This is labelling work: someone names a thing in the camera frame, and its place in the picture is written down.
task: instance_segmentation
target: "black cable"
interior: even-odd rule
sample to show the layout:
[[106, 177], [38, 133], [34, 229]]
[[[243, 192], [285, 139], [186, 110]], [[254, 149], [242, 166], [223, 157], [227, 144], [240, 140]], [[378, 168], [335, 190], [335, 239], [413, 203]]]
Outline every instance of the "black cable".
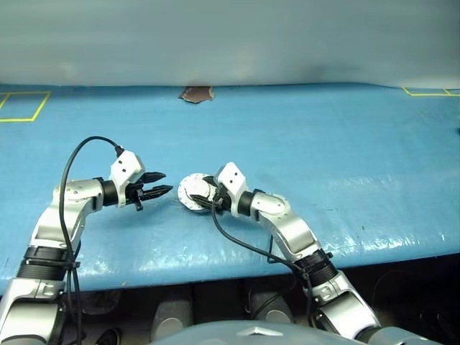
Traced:
[[[102, 140], [104, 142], [108, 142], [112, 146], [115, 147], [115, 150], [118, 154], [122, 148], [115, 143], [113, 140], [110, 140], [105, 137], [99, 137], [99, 136], [93, 136], [93, 137], [88, 137], [84, 139], [78, 146], [73, 150], [72, 154], [70, 155], [67, 164], [65, 165], [63, 176], [60, 181], [60, 189], [59, 189], [59, 222], [60, 222], [60, 227], [63, 231], [63, 236], [64, 236], [64, 241], [65, 241], [65, 246], [67, 249], [67, 261], [71, 264], [75, 264], [75, 255], [73, 254], [72, 250], [72, 243], [70, 242], [70, 237], [68, 234], [67, 226], [65, 225], [65, 220], [64, 220], [64, 195], [65, 195], [65, 184], [67, 183], [70, 167], [72, 166], [72, 163], [77, 156], [78, 152], [81, 150], [85, 144], [92, 140]], [[78, 276], [77, 276], [77, 268], [75, 265], [70, 266], [67, 272], [68, 275], [73, 276], [73, 285], [75, 289], [75, 301], [76, 301], [76, 322], [77, 322], [77, 339], [75, 343], [72, 344], [77, 344], [81, 345], [82, 341], [82, 326], [81, 326], [81, 296], [80, 296], [80, 284], [78, 282]], [[70, 284], [67, 286], [67, 294], [69, 295], [71, 292], [70, 289]]]
[[222, 228], [222, 226], [220, 225], [219, 221], [217, 220], [217, 215], [216, 215], [216, 200], [221, 197], [221, 194], [222, 194], [223, 190], [224, 190], [224, 185], [220, 184], [217, 187], [216, 194], [214, 195], [214, 198], [213, 198], [212, 203], [211, 203], [211, 217], [213, 219], [214, 225], [219, 230], [219, 232], [222, 235], [224, 235], [224, 237], [226, 237], [227, 239], [229, 239], [233, 243], [238, 244], [239, 246], [244, 247], [246, 249], [249, 249], [249, 250], [251, 250], [253, 252], [256, 252], [256, 253], [258, 253], [260, 255], [263, 255], [264, 257], [270, 258], [274, 262], [279, 262], [280, 264], [284, 264], [284, 265], [288, 266], [292, 271], [294, 271], [294, 273], [299, 274], [306, 281], [307, 289], [308, 289], [308, 292], [307, 292], [307, 319], [308, 319], [308, 325], [310, 327], [314, 327], [315, 324], [314, 324], [314, 322], [312, 322], [312, 313], [311, 313], [311, 306], [313, 304], [313, 288], [311, 286], [310, 276], [299, 265], [297, 265], [297, 264], [295, 264], [293, 262], [289, 262], [289, 261], [287, 261], [285, 259], [282, 259], [282, 258], [280, 258], [277, 255], [274, 255], [272, 253], [266, 252], [263, 249], [253, 247], [251, 244], [243, 242], [243, 241], [237, 239], [236, 237], [233, 237], [229, 233], [227, 233]]
[[260, 312], [263, 311], [269, 304], [271, 304], [272, 302], [274, 302], [278, 298], [280, 298], [282, 296], [285, 296], [288, 293], [290, 293], [292, 290], [294, 290], [296, 285], [297, 285], [297, 276], [295, 274], [293, 274], [293, 284], [289, 287], [289, 289], [287, 289], [283, 293], [276, 293], [271, 298], [266, 300], [260, 307], [258, 307], [258, 309], [256, 309], [256, 311], [254, 312], [254, 315], [252, 316], [252, 319], [255, 319], [260, 314]]

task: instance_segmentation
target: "white wall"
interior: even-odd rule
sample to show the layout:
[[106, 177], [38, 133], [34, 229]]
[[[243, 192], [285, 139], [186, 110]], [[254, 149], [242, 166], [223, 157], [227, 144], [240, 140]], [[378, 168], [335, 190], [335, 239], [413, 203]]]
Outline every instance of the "white wall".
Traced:
[[460, 88], [460, 0], [1, 0], [0, 83]]

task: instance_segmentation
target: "blue table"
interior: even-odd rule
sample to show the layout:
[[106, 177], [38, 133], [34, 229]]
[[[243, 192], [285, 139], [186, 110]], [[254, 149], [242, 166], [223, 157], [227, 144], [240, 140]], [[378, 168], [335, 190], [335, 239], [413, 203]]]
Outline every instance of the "blue table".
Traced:
[[[100, 134], [135, 151], [177, 187], [191, 173], [235, 161], [250, 188], [284, 195], [339, 267], [460, 250], [459, 97], [338, 84], [215, 88], [198, 105], [180, 88], [0, 86], [0, 294], [73, 148]], [[5, 95], [0, 95], [0, 102]], [[109, 175], [114, 152], [87, 146], [71, 178]], [[287, 272], [227, 241], [174, 189], [88, 217], [79, 273], [84, 290]], [[233, 235], [267, 248], [266, 231], [224, 216]]]

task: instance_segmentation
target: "black shoe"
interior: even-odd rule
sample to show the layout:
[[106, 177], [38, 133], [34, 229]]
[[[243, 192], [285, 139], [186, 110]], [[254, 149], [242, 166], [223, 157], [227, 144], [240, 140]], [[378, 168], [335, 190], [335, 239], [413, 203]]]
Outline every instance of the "black shoe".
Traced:
[[96, 341], [96, 345], [120, 345], [120, 343], [121, 331], [117, 328], [110, 328], [103, 332]]

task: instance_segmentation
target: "circular disc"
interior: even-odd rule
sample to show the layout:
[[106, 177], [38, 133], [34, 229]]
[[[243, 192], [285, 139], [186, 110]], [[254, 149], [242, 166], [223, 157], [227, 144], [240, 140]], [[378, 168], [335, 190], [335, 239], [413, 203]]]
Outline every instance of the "circular disc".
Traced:
[[209, 211], [207, 208], [202, 207], [190, 198], [191, 195], [198, 194], [212, 200], [214, 193], [216, 192], [216, 187], [209, 185], [205, 180], [203, 180], [206, 176], [210, 175], [196, 173], [189, 175], [180, 181], [178, 187], [178, 198], [179, 201], [189, 210], [195, 212]]

